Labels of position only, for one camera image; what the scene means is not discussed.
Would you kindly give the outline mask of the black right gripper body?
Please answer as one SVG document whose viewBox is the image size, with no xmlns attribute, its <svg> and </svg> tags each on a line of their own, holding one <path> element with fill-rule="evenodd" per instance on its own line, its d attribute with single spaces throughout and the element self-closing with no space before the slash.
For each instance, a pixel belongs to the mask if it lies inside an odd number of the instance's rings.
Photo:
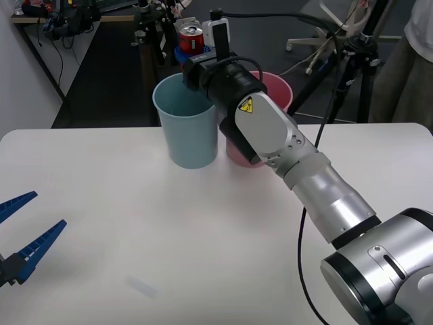
<svg viewBox="0 0 433 325">
<path fill-rule="evenodd" d="M 187 59 L 183 68 L 183 82 L 188 89 L 201 93 L 212 93 L 218 68 L 216 51 L 212 50 Z"/>
</svg>

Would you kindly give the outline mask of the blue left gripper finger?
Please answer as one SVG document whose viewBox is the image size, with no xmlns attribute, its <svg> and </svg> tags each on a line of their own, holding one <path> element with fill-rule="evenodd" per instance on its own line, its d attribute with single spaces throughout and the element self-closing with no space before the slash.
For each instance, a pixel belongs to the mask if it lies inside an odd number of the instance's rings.
<svg viewBox="0 0 433 325">
<path fill-rule="evenodd" d="M 11 200 L 2 202 L 0 204 L 0 223 L 11 217 L 16 211 L 21 209 L 25 204 L 37 197 L 35 191 L 25 193 L 21 196 L 12 198 Z"/>
<path fill-rule="evenodd" d="M 1 286 L 9 283 L 23 284 L 36 269 L 37 264 L 66 227 L 65 220 L 59 221 L 44 234 L 1 261 Z"/>
</svg>

